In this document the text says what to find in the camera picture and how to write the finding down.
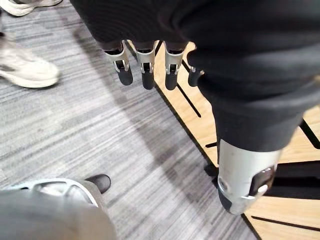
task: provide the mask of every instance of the gray pants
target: gray pants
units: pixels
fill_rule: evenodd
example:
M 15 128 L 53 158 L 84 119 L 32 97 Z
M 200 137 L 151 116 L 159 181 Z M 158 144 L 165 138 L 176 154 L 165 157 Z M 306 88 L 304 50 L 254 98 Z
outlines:
M 95 205 L 47 194 L 46 189 L 0 191 L 0 239 L 115 240 L 113 224 L 100 207 L 98 188 L 91 182 L 80 183 L 94 196 Z

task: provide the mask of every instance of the wooden floor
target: wooden floor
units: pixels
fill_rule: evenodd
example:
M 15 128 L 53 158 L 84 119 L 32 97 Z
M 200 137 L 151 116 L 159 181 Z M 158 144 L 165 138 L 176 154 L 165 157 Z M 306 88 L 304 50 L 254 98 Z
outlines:
M 194 49 L 189 43 L 187 52 Z M 171 103 L 181 120 L 194 136 L 213 164 L 218 167 L 215 120 L 210 103 L 197 87 L 188 85 L 188 72 L 181 66 L 178 87 L 169 91 L 165 87 L 165 52 L 162 44 L 155 61 L 156 84 Z M 314 107 L 304 115 L 305 122 L 320 139 L 320 108 Z M 298 128 L 290 144 L 284 149 L 280 163 L 320 160 L 317 149 Z M 320 200 L 261 197 L 245 213 L 259 236 L 264 239 L 320 239 Z

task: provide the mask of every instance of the striped carpet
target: striped carpet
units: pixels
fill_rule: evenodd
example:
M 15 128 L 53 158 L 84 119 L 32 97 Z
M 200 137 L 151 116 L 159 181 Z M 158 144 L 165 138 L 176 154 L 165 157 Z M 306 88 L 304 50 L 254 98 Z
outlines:
M 0 79 L 0 187 L 37 178 L 107 173 L 103 196 L 120 240 L 250 240 L 226 213 L 206 162 L 155 89 L 144 90 L 136 60 L 120 84 L 71 4 L 38 8 L 5 31 L 61 70 L 42 90 Z

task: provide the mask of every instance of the robotic hand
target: robotic hand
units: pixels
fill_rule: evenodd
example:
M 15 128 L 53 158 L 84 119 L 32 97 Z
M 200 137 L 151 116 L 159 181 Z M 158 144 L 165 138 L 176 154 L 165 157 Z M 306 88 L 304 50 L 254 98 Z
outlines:
M 318 0 L 71 2 L 125 85 L 133 79 L 122 40 L 135 44 L 146 89 L 154 85 L 154 41 L 166 42 L 169 90 L 194 42 L 189 84 L 212 105 L 221 203 L 238 215 L 268 190 L 282 149 L 320 102 Z

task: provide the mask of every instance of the white sneaker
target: white sneaker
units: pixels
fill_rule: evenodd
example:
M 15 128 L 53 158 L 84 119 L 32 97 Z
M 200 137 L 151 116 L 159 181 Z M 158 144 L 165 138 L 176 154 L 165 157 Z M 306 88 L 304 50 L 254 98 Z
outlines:
M 37 7 L 50 7 L 61 2 L 62 0 L 0 0 L 0 7 L 11 15 L 21 17 Z
M 26 88 L 44 88 L 59 80 L 58 68 L 14 41 L 0 36 L 0 76 Z

